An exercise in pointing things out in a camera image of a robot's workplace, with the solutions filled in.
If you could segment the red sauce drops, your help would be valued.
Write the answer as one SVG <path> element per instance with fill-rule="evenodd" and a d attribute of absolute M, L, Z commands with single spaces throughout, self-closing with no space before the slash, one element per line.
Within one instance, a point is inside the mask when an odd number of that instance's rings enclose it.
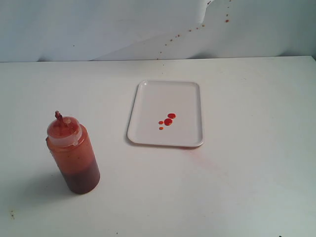
<path fill-rule="evenodd" d="M 158 122 L 158 124 L 159 124 L 158 129 L 159 129 L 159 130 L 164 130 L 164 128 L 165 128 L 166 126 L 171 126 L 171 125 L 173 124 L 173 120 L 174 120 L 176 117 L 177 117 L 177 116 L 176 116 L 175 113 L 168 113 L 167 116 L 166 116 L 166 118 L 165 118 L 164 120 L 160 120 L 160 121 Z"/>

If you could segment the red sauce squeeze bottle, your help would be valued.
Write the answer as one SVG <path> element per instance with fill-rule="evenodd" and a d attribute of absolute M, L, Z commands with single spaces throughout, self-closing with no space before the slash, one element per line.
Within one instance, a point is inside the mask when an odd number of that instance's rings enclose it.
<path fill-rule="evenodd" d="M 92 191 L 100 181 L 100 171 L 86 128 L 74 117 L 55 112 L 47 128 L 47 147 L 68 188 L 75 194 Z"/>

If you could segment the white rectangular plastic tray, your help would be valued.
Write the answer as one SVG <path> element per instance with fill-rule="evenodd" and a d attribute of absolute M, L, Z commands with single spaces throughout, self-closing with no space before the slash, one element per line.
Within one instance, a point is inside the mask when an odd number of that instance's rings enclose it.
<path fill-rule="evenodd" d="M 158 122 L 175 113 L 171 126 Z M 203 144 L 200 86 L 189 81 L 145 80 L 138 84 L 127 129 L 134 144 L 195 148 Z"/>

